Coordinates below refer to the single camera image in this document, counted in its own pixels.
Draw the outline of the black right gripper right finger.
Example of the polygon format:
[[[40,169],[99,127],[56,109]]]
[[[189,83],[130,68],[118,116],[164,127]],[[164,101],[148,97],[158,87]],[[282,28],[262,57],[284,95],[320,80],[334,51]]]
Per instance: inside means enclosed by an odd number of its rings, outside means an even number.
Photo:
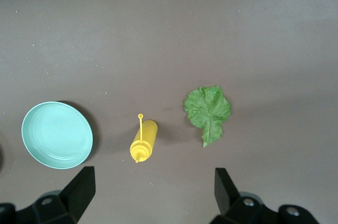
[[[320,224],[305,208],[283,204],[269,209],[252,193],[240,193],[225,168],[214,173],[214,196],[220,211],[210,224]]]

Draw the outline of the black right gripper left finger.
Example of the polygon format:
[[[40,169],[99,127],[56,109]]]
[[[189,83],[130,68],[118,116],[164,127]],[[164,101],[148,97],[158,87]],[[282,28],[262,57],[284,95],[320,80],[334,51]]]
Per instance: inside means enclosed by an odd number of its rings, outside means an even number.
[[[47,192],[22,210],[0,203],[0,224],[77,224],[95,193],[95,168],[85,166],[63,190]]]

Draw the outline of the green lettuce leaf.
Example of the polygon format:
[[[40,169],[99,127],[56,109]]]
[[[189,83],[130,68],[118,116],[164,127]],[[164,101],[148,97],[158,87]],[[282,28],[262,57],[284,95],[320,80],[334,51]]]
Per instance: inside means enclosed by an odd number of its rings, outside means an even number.
[[[231,115],[231,106],[220,86],[199,87],[191,91],[183,102],[190,123],[202,129],[203,147],[219,140],[222,124]]]

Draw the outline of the yellow squeeze sauce bottle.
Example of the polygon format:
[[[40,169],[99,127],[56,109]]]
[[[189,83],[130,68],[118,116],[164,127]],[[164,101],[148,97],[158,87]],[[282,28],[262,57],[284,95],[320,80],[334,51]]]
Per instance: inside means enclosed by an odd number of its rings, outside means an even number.
[[[135,163],[144,162],[153,153],[158,132],[158,125],[153,120],[143,120],[143,114],[138,114],[139,130],[130,146],[130,154]]]

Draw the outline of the mint green round plate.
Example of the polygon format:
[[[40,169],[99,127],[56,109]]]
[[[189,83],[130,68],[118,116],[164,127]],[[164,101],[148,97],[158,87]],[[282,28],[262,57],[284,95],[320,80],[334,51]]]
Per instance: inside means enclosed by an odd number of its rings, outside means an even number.
[[[22,141],[39,163],[70,169],[83,163],[93,147],[93,132],[85,116],[59,101],[40,103],[24,116]]]

